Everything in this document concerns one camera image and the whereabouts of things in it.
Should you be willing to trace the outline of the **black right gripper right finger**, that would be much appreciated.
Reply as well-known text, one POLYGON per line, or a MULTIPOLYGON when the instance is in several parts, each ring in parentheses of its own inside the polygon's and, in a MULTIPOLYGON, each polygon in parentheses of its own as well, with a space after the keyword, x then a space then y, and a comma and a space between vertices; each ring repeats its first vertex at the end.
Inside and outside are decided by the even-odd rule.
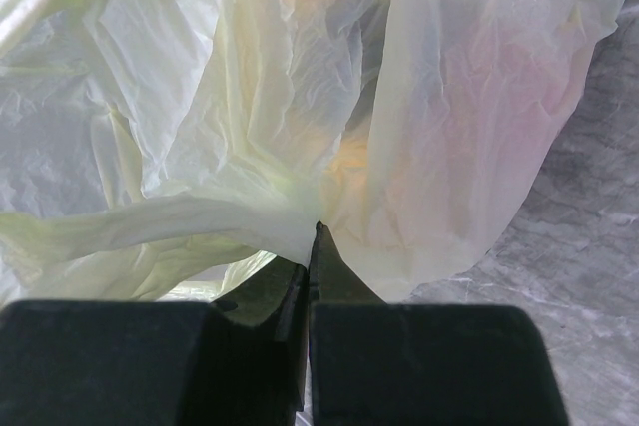
POLYGON ((542 335, 522 309, 387 303, 324 224, 309 274, 316 424, 568 423, 542 335))

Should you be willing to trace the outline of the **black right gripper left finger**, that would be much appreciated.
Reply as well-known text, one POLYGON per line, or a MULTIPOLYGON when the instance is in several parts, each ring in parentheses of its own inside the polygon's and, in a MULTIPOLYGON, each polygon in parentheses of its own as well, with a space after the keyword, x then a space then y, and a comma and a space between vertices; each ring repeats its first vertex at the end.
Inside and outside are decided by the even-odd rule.
POLYGON ((21 300, 1 312, 5 425, 291 425, 308 274, 275 258, 211 302, 21 300))

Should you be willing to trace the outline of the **pale green plastic bag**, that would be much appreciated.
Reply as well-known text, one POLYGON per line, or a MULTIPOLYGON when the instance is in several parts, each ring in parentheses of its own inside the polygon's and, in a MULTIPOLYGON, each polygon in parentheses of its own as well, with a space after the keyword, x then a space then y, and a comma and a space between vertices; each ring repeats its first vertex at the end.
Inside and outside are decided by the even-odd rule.
POLYGON ((305 264, 387 300, 474 266, 624 0, 1 0, 1 300, 305 264))

